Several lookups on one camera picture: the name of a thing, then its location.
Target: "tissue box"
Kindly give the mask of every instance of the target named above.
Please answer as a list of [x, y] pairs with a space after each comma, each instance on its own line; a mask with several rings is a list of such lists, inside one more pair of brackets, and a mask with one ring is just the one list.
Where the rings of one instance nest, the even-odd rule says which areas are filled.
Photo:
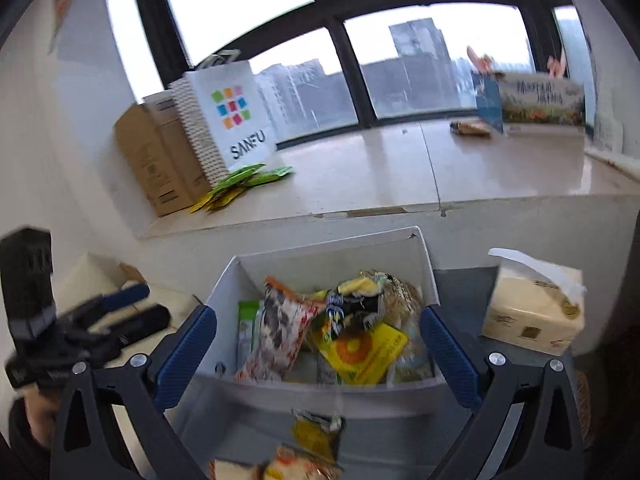
[[[582, 283], [580, 270], [558, 267]], [[482, 335], [559, 356], [583, 328], [584, 298], [572, 304], [555, 284], [517, 267], [500, 267]]]

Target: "colorful logo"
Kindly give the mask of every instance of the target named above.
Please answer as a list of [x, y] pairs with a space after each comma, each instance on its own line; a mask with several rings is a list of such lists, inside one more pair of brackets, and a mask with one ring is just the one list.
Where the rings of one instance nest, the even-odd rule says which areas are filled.
[[211, 97], [216, 102], [216, 108], [222, 117], [222, 124], [227, 130], [234, 126], [240, 126], [242, 121], [251, 119], [248, 104], [242, 96], [241, 85], [235, 85], [233, 89], [216, 90], [211, 94]]

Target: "white paper bag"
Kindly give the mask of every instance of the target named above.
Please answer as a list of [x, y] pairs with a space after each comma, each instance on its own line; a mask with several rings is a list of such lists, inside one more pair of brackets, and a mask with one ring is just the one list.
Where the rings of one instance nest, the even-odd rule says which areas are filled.
[[[212, 185], [223, 176], [221, 166], [235, 171], [263, 162], [274, 152], [275, 136], [248, 61], [187, 72], [174, 85], [180, 118]], [[191, 103], [196, 101], [197, 113], [185, 106], [185, 93]]]

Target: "metal screw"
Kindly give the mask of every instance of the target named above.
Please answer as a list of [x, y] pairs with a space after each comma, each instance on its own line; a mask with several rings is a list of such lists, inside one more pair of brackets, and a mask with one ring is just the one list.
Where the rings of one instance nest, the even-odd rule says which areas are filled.
[[74, 367], [71, 368], [71, 371], [75, 375], [80, 375], [85, 370], [86, 370], [86, 363], [84, 361], [80, 361], [79, 363], [74, 364]]
[[129, 364], [134, 368], [141, 367], [144, 363], [146, 363], [146, 355], [144, 354], [135, 354], [131, 359], [129, 359]]
[[558, 359], [551, 359], [551, 361], [549, 361], [549, 367], [555, 372], [561, 372], [564, 370], [562, 361], [559, 361]]
[[489, 354], [489, 361], [491, 361], [492, 364], [496, 366], [502, 366], [503, 364], [505, 364], [505, 362], [507, 362], [507, 359], [500, 352], [492, 352], [491, 354]]

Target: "yellow snack package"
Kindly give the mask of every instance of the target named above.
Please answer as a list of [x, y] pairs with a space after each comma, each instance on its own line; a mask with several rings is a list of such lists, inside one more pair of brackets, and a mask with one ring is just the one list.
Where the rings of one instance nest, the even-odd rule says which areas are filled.
[[207, 207], [207, 211], [215, 211], [216, 209], [221, 209], [225, 205], [231, 203], [236, 197], [242, 195], [246, 191], [245, 187], [233, 187], [227, 191], [225, 191], [219, 198], [215, 199], [213, 202], [209, 204]]
[[318, 332], [318, 350], [346, 384], [378, 384], [408, 341], [408, 337], [386, 323], [368, 332], [345, 333], [326, 341]]
[[340, 416], [325, 417], [292, 410], [295, 424], [291, 434], [296, 443], [304, 450], [318, 455], [329, 464], [335, 464], [337, 453], [337, 437], [342, 429]]

